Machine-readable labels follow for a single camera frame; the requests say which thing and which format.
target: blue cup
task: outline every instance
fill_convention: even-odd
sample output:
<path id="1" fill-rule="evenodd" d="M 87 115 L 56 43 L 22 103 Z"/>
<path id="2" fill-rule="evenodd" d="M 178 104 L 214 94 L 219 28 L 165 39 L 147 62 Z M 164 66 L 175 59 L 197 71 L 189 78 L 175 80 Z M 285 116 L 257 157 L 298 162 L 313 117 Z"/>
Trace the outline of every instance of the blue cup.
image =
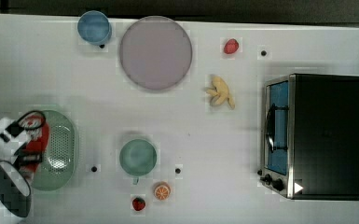
<path id="1" fill-rule="evenodd" d="M 112 36 L 112 27 L 106 16 L 99 11 L 88 11 L 80 17 L 77 31 L 82 39 L 101 48 Z"/>

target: orange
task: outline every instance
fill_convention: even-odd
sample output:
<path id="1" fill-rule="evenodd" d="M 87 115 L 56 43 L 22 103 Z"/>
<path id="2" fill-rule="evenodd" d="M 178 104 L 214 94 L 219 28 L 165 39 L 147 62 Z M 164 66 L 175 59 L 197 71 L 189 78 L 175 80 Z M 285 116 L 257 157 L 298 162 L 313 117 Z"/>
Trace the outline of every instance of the orange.
<path id="1" fill-rule="evenodd" d="M 165 200 L 170 196 L 171 188 L 170 186 L 165 183 L 161 182 L 158 184 L 158 186 L 155 188 L 155 196 L 159 200 Z"/>

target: teal bowl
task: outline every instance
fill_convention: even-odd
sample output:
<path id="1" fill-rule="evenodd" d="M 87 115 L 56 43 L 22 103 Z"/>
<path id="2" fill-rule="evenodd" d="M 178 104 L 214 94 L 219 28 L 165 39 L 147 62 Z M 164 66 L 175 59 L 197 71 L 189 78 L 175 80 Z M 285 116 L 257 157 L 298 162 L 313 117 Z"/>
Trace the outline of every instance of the teal bowl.
<path id="1" fill-rule="evenodd" d="M 120 151 L 120 165 L 127 174 L 135 177 L 134 184 L 138 183 L 139 176 L 150 173 L 156 162 L 156 149 L 143 139 L 131 140 Z"/>

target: strawberry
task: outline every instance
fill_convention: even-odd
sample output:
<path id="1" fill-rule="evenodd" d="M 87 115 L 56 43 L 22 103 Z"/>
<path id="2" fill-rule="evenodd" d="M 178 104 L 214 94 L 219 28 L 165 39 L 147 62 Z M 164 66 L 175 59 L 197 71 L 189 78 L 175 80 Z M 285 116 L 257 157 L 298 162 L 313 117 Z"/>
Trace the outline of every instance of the strawberry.
<path id="1" fill-rule="evenodd" d="M 142 198 L 135 198 L 132 201 L 132 207 L 133 209 L 135 209 L 135 211 L 141 211 L 146 207 L 145 200 L 143 200 Z"/>
<path id="2" fill-rule="evenodd" d="M 240 47 L 240 44 L 237 42 L 237 40 L 235 39 L 230 39 L 224 48 L 224 52 L 226 54 L 233 54 L 235 53 L 235 51 L 237 51 L 237 49 Z"/>

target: large round plate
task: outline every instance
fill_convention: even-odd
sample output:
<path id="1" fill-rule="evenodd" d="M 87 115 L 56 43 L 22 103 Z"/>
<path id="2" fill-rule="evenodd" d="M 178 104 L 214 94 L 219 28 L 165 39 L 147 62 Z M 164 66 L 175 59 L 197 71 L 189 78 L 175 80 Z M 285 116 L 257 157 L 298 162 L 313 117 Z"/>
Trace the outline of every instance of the large round plate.
<path id="1" fill-rule="evenodd" d="M 150 90 L 164 90 L 186 75 L 192 58 L 190 39 L 175 21 L 152 16 L 134 23 L 123 36 L 120 61 L 127 76 Z"/>

